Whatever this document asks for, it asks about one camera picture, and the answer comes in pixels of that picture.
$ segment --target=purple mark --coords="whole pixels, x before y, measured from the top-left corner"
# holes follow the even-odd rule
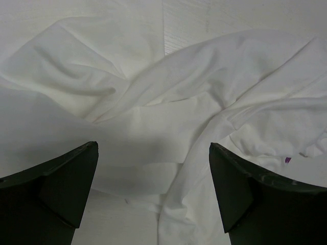
[[[285,158],[285,163],[289,163],[290,161],[291,161],[291,157],[287,157],[287,158]]]

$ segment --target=black object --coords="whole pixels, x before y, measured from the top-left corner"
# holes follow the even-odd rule
[[[98,144],[89,142],[0,179],[0,244],[71,244],[97,161]]]
[[[232,245],[327,244],[327,188],[275,174],[216,143],[209,161]]]

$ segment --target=white cloth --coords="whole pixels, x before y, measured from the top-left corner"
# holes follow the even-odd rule
[[[96,140],[93,188],[165,198],[159,245],[228,244],[209,144],[275,172],[285,157],[325,152],[325,41],[246,31],[155,63],[160,42],[133,27],[63,20],[0,64],[0,174]]]

